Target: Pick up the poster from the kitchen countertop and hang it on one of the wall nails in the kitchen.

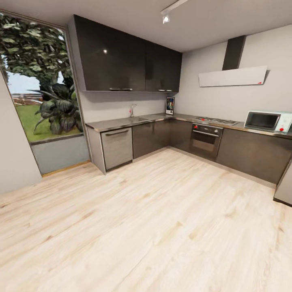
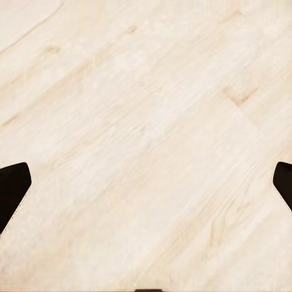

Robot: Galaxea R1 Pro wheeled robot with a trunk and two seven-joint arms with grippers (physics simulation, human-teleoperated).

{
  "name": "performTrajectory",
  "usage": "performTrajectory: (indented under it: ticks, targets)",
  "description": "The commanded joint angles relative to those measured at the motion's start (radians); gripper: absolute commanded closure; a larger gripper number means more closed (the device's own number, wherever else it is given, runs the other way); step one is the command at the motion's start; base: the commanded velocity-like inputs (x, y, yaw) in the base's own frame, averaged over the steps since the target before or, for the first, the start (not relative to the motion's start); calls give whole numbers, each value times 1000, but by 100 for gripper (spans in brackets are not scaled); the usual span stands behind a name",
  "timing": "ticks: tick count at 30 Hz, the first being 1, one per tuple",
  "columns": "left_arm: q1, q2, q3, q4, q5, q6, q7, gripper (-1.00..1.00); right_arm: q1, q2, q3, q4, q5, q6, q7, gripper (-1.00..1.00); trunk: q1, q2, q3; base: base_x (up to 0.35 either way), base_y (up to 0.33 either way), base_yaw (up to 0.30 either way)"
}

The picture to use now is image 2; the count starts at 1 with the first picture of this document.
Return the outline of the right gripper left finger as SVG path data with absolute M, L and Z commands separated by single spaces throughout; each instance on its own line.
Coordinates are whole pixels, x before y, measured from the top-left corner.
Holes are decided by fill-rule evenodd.
M 0 234 L 32 185 L 26 162 L 0 169 Z

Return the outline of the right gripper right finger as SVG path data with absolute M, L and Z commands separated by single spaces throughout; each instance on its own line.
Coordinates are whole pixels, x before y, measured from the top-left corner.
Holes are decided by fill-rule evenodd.
M 292 164 L 277 163 L 273 184 L 292 210 Z

